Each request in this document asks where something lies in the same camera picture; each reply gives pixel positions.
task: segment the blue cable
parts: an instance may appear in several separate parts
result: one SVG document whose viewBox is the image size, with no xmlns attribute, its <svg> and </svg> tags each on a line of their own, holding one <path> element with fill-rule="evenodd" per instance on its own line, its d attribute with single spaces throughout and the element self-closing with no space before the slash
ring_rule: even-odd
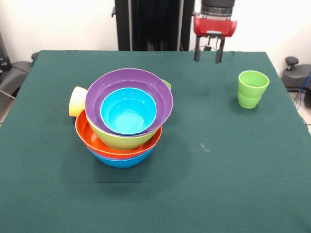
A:
<svg viewBox="0 0 311 233">
<path fill-rule="evenodd" d="M 310 81 L 310 78 L 311 78 L 311 72 L 309 73 L 308 77 L 307 77 L 307 80 L 305 81 L 305 83 L 303 84 L 303 86 L 300 88 L 299 90 L 299 95 L 300 95 L 300 103 L 299 103 L 299 106 L 297 108 L 297 110 L 300 108 L 301 106 L 301 102 L 302 102 L 302 91 L 303 89 L 306 87 L 306 85 L 308 84 L 308 82 Z"/>
</svg>

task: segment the plastic cup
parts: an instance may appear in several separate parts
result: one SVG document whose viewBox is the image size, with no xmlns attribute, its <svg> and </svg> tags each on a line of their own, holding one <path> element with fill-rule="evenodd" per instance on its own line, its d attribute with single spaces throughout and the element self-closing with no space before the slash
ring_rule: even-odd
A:
<svg viewBox="0 0 311 233">
<path fill-rule="evenodd" d="M 269 83 L 269 78 L 258 71 L 247 70 L 239 74 L 239 105 L 243 108 L 255 108 L 267 90 Z"/>
<path fill-rule="evenodd" d="M 76 86 L 72 92 L 69 102 L 69 116 L 77 117 L 84 109 L 87 90 Z"/>
</svg>

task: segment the light blue bowl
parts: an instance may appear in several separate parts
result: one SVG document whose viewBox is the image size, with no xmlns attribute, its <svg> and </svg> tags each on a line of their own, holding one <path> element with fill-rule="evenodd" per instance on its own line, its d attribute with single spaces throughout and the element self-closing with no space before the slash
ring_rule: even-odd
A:
<svg viewBox="0 0 311 233">
<path fill-rule="evenodd" d="M 134 135 L 151 126 L 156 118 L 156 103 L 140 89 L 122 88 L 103 100 L 100 112 L 103 123 L 110 130 Z"/>
<path fill-rule="evenodd" d="M 101 162 L 103 162 L 104 164 L 106 164 L 108 166 L 112 166 L 112 167 L 116 167 L 116 168 L 130 168 L 130 167 L 133 167 L 133 166 L 139 164 L 145 158 L 147 158 L 147 156 L 151 153 L 151 151 L 154 149 L 154 147 L 150 148 L 145 153 L 143 153 L 137 157 L 130 158 L 130 159 L 108 159 L 108 158 L 104 158 L 104 157 L 98 155 L 97 153 L 92 151 L 92 149 L 90 149 L 89 147 L 88 147 L 88 149 L 95 155 L 95 157 L 97 159 L 99 159 Z"/>
</svg>

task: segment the floor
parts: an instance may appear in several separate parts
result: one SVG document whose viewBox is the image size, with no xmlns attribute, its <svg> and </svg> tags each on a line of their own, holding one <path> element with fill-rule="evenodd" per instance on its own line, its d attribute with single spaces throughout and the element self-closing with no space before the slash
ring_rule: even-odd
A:
<svg viewBox="0 0 311 233">
<path fill-rule="evenodd" d="M 0 127 L 8 115 L 14 100 L 0 93 Z"/>
<path fill-rule="evenodd" d="M 294 101 L 297 93 L 296 92 L 289 92 L 288 94 L 290 95 L 292 101 Z M 304 93 L 302 94 L 301 99 L 302 99 L 302 103 L 301 103 L 300 108 L 298 109 L 298 112 L 299 112 L 300 116 L 304 119 L 304 121 L 308 127 L 309 133 L 311 134 L 311 109 L 307 109 L 303 103 Z"/>
<path fill-rule="evenodd" d="M 296 94 L 297 94 L 296 92 L 289 92 L 289 95 L 292 100 L 295 99 Z M 14 100 L 0 93 L 0 127 L 2 123 L 4 122 L 6 116 L 8 115 L 13 103 L 14 103 Z M 307 124 L 309 132 L 311 134 L 311 109 L 305 108 L 305 105 L 302 102 L 300 108 L 298 109 L 298 112 L 300 116 L 304 119 L 305 123 Z"/>
</svg>

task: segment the red robot part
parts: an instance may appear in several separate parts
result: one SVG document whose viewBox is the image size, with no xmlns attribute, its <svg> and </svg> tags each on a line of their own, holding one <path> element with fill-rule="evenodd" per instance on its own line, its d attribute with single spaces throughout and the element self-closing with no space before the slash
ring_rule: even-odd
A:
<svg viewBox="0 0 311 233">
<path fill-rule="evenodd" d="M 237 23 L 237 21 L 200 18 L 194 14 L 194 32 L 197 36 L 231 37 Z"/>
</svg>

